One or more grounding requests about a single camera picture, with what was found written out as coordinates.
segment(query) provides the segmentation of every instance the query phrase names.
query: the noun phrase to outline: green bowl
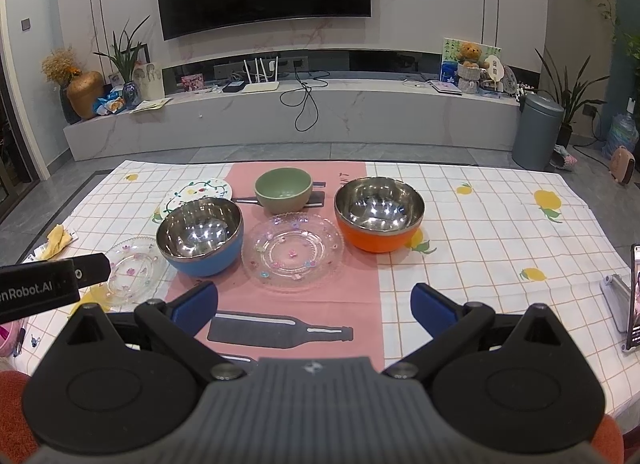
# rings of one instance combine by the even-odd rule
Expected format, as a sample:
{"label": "green bowl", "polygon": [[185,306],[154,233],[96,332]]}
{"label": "green bowl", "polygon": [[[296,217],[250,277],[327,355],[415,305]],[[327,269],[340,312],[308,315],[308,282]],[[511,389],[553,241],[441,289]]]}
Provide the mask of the green bowl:
{"label": "green bowl", "polygon": [[277,168],[255,181],[255,196],[262,207],[274,215],[300,211],[309,201],[314,182],[298,168]]}

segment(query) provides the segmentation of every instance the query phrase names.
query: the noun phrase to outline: checkered tablecloth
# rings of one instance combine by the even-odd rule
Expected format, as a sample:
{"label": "checkered tablecloth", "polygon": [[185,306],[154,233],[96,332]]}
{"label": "checkered tablecloth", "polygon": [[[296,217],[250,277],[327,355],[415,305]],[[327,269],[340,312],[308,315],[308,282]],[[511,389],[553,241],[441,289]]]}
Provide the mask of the checkered tablecloth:
{"label": "checkered tablecloth", "polygon": [[[205,174],[224,178],[231,167],[125,161],[64,222],[78,240],[63,256],[155,235],[158,225],[150,218],[168,192]],[[599,288],[614,272],[629,284],[629,269],[562,177],[432,164],[366,163],[366,171],[404,180],[426,203],[422,237],[377,256],[386,364],[430,339],[409,306],[412,287],[428,282],[459,303],[482,301],[498,312],[549,304],[602,383],[607,412],[617,415],[640,398],[640,360],[620,351],[623,336]],[[166,271],[156,297],[166,296],[175,274],[171,267]],[[13,360],[18,370],[35,370],[70,310],[28,320],[24,351]],[[40,340],[36,347],[32,338]]]}

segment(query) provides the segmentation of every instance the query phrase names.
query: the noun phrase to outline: white plate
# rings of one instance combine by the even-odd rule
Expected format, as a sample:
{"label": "white plate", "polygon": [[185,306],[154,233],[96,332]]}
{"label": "white plate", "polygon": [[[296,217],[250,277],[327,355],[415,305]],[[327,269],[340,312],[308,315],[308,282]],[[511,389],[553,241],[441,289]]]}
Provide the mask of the white plate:
{"label": "white plate", "polygon": [[206,197],[231,200],[231,194],[231,186],[223,179],[191,181],[165,196],[154,211],[152,220],[160,224],[171,211],[192,200]]}

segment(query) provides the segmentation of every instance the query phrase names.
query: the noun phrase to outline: teddy bear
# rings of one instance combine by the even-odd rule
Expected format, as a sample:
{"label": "teddy bear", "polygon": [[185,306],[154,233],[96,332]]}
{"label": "teddy bear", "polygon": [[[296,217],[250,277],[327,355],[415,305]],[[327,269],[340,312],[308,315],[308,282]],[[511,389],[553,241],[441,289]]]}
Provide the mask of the teddy bear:
{"label": "teddy bear", "polygon": [[486,62],[480,62],[482,49],[478,44],[463,42],[458,51],[458,61],[469,68],[487,68]]}

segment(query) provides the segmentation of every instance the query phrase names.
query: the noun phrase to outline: floral plate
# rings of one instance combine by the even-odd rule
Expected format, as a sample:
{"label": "floral plate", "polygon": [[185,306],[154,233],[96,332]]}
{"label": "floral plate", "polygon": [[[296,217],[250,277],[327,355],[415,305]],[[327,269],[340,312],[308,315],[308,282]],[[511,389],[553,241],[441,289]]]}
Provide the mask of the floral plate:
{"label": "floral plate", "polygon": [[281,291],[319,283],[340,267],[344,242],[328,220],[306,213],[277,215],[242,242],[242,263],[261,285]]}
{"label": "floral plate", "polygon": [[223,179],[191,181],[182,189],[169,193],[154,211],[153,221],[160,224],[174,209],[192,200],[215,197],[231,200],[231,186]]}
{"label": "floral plate", "polygon": [[134,237],[117,243],[105,253],[111,265],[106,304],[117,307],[150,298],[168,266],[156,239]]}

